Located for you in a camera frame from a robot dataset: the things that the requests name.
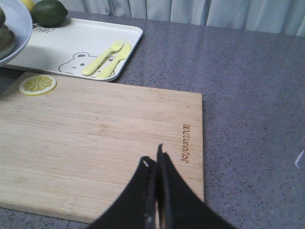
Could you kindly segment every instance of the plate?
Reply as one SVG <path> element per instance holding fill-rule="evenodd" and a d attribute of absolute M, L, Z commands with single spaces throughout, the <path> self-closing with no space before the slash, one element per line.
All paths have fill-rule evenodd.
<path fill-rule="evenodd" d="M 44 28 L 35 25 L 25 49 L 6 67 L 37 73 L 61 74 L 97 81 L 116 79 L 133 52 L 143 31 L 134 26 L 100 21 L 67 18 L 58 28 Z M 91 76 L 81 71 L 97 56 L 101 55 L 117 39 L 131 44 L 131 53 L 120 61 L 111 77 L 96 78 L 96 75 L 117 55 L 112 54 Z"/>
<path fill-rule="evenodd" d="M 13 51 L 0 60 L 0 67 L 14 59 L 26 46 L 31 37 L 33 28 L 32 18 L 27 8 L 17 0 L 1 0 L 0 7 L 3 9 L 6 21 L 5 25 L 13 31 L 16 36 Z"/>

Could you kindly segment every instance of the gray countertop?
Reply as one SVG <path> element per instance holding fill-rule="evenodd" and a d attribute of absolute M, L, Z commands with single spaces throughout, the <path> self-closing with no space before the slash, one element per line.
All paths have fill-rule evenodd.
<path fill-rule="evenodd" d="M 204 200 L 240 229 L 304 229 L 305 37 L 90 13 L 143 37 L 115 83 L 203 94 Z M 22 72 L 0 69 L 0 91 Z M 86 224 L 0 208 L 0 228 Z"/>

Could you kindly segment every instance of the curtain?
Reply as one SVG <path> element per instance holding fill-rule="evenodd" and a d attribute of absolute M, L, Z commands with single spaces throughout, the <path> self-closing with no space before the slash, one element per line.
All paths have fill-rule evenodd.
<path fill-rule="evenodd" d="M 60 1 L 75 11 L 305 36 L 305 0 Z"/>

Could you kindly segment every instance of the cutting board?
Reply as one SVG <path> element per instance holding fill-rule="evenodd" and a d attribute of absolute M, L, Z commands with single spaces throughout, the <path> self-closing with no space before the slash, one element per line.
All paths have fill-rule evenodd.
<path fill-rule="evenodd" d="M 0 207 L 91 223 L 159 144 L 203 199 L 201 94 L 54 76 L 22 95 L 32 75 L 0 95 Z"/>

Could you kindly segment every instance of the white tray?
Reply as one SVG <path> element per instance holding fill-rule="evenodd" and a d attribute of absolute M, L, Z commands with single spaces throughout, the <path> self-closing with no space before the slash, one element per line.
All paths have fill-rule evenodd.
<path fill-rule="evenodd" d="M 95 76 L 116 54 L 108 57 L 91 76 L 83 76 L 81 71 L 116 39 L 130 43 L 132 53 L 142 33 L 138 27 L 81 19 L 67 19 L 58 28 L 47 29 L 35 25 L 25 49 L 5 67 L 110 82 L 119 76 L 130 55 L 120 61 L 112 76 L 106 79 L 97 79 Z"/>

